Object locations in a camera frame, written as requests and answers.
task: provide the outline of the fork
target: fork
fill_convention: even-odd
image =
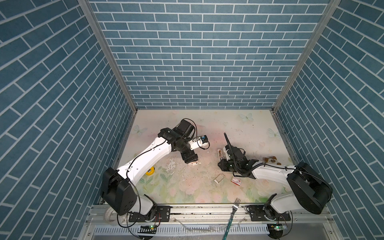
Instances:
[[[240,202],[241,202],[241,200],[239,198],[236,198],[235,203],[232,206],[231,218],[229,219],[228,226],[227,226],[227,229],[225,230],[223,240],[227,239],[229,228],[231,227],[231,224],[232,224],[233,216],[234,216],[235,212],[237,211],[237,209],[239,208]]]

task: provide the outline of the brick wallpaper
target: brick wallpaper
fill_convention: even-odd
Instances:
[[[0,239],[73,239],[132,114],[76,0],[0,1]]]
[[[91,3],[139,109],[262,109],[328,0]]]
[[[342,0],[278,116],[344,239],[384,239],[384,1]]]

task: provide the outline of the tape measure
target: tape measure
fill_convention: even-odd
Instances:
[[[145,174],[149,176],[149,175],[152,175],[154,172],[155,172],[155,168],[151,167]]]

